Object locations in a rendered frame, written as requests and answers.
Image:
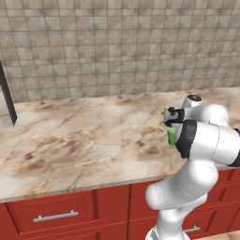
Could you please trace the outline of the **black tall appliance side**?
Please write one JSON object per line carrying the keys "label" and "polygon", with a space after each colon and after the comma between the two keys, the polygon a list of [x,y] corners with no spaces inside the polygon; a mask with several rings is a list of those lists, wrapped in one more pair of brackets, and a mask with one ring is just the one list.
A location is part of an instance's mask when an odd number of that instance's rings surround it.
{"label": "black tall appliance side", "polygon": [[17,114],[8,88],[7,79],[0,61],[0,127],[14,127]]}

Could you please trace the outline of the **red drawer front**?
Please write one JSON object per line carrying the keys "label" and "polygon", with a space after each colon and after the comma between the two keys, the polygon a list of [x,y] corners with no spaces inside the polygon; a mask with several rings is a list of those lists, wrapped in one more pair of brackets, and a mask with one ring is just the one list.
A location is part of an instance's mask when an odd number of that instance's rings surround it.
{"label": "red drawer front", "polygon": [[[240,202],[199,206],[185,218],[183,230],[191,229],[194,225],[201,227],[199,231],[187,232],[191,240],[226,233],[240,208]],[[127,240],[144,240],[148,232],[154,227],[158,218],[148,217],[129,222]]]}
{"label": "red drawer front", "polygon": [[[95,218],[94,202],[90,192],[62,194],[51,197],[40,197],[25,201],[9,202],[7,204],[20,233],[45,231],[72,224],[81,224]],[[70,210],[79,212],[76,217],[66,217],[56,220],[34,223],[39,215],[43,217],[69,213]]]}
{"label": "red drawer front", "polygon": [[[130,199],[139,200],[145,196],[146,188],[154,181],[130,186]],[[233,203],[240,201],[240,168],[220,170],[216,185],[208,193],[207,203]]]}

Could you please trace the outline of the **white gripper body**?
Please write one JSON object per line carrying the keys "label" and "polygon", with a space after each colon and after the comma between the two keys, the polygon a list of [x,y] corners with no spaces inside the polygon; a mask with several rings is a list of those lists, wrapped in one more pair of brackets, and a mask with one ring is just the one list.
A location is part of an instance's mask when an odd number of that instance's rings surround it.
{"label": "white gripper body", "polygon": [[185,110],[169,107],[164,110],[163,121],[169,128],[177,128],[185,118]]}

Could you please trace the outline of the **red cabinet door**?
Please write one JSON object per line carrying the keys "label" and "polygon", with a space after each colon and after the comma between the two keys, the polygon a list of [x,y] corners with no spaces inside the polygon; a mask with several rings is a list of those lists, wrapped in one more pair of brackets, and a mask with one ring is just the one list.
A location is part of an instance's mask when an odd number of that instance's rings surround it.
{"label": "red cabinet door", "polygon": [[121,222],[40,237],[24,237],[23,240],[127,240],[127,228],[128,224]]}

